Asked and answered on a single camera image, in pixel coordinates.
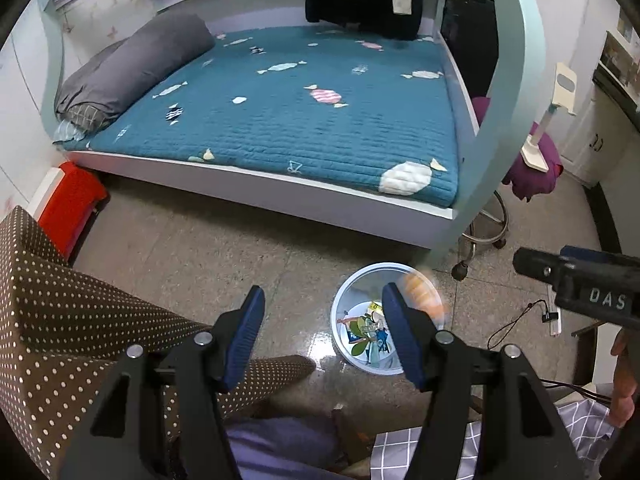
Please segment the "brown polka dot cushion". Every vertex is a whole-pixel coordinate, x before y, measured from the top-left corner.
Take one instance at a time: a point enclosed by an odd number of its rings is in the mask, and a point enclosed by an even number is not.
[[[207,328],[70,269],[20,206],[0,224],[0,408],[48,478],[128,346],[167,349]],[[252,361],[242,383],[218,397],[221,412],[229,416],[313,369],[300,356]],[[169,440],[179,431],[174,387],[163,399]]]

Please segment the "bed post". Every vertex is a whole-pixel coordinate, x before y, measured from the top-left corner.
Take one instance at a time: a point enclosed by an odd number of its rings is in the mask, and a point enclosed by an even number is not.
[[[495,0],[495,13],[500,54],[491,105],[473,150],[460,165],[454,219],[427,257],[431,267],[443,259],[497,189],[520,153],[538,104],[545,37],[536,0]]]

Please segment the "stool caster wheel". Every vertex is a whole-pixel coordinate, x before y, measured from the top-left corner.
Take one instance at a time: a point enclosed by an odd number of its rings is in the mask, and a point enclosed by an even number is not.
[[[493,243],[493,246],[494,246],[496,249],[501,249],[501,248],[503,248],[506,244],[507,244],[507,240],[506,240],[506,238],[500,238],[498,241],[495,241],[495,242]]]
[[[466,273],[469,270],[465,262],[457,263],[451,269],[451,277],[457,282],[461,282],[466,278]]]

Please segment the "hand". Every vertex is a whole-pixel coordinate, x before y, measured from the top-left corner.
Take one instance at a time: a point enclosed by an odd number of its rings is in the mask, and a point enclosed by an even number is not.
[[[621,428],[634,414],[633,394],[638,388],[638,382],[634,377],[629,356],[625,352],[628,342],[628,333],[620,330],[611,347],[611,355],[618,356],[616,371],[613,373],[613,394],[609,410],[609,423]]]

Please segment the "blue mattress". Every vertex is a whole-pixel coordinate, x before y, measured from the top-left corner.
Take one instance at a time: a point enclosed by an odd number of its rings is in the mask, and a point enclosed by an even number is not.
[[[65,148],[292,174],[450,206],[458,158],[440,48],[322,27],[235,32],[107,129]],[[268,70],[282,64],[290,67]],[[320,93],[331,102],[317,101]]]

